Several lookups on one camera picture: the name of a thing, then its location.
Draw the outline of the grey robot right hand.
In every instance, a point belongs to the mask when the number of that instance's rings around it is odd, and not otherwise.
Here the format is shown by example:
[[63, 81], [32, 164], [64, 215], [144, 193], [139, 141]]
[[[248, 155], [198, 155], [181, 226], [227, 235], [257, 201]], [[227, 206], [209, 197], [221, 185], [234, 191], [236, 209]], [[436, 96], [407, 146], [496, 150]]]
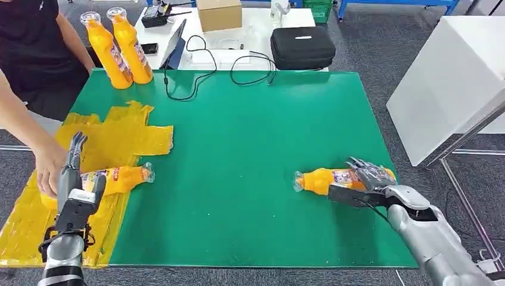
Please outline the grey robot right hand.
[[351, 167], [364, 190], [332, 183], [328, 188], [328, 200], [353, 207], [386, 207], [388, 202], [385, 188], [397, 184], [394, 176], [388, 173], [386, 168], [359, 158], [350, 157], [346, 164]]

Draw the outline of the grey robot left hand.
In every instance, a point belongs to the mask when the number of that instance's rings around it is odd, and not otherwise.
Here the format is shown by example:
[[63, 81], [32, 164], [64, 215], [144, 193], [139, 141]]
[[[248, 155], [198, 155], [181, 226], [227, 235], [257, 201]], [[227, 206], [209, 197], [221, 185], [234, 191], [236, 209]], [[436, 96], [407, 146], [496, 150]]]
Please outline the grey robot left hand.
[[80, 174], [81, 152], [87, 138], [88, 137], [84, 135], [82, 131], [78, 131], [71, 139], [65, 165], [61, 169], [60, 181], [58, 183], [58, 215], [63, 212], [63, 207], [68, 200], [71, 191], [74, 189], [83, 190], [85, 198], [91, 199], [90, 203], [92, 215], [94, 215], [99, 209], [107, 182], [105, 175], [100, 173], [95, 175], [93, 189], [89, 192], [84, 190]]

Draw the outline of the person's right hand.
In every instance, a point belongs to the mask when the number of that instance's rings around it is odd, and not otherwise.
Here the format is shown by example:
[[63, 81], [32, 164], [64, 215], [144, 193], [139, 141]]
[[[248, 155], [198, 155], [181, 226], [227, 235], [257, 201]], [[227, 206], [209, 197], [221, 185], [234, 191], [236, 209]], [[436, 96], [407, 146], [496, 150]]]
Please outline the person's right hand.
[[33, 152], [36, 159], [38, 189], [51, 198], [57, 198], [58, 183], [67, 151], [56, 141], [51, 141], [34, 148]]

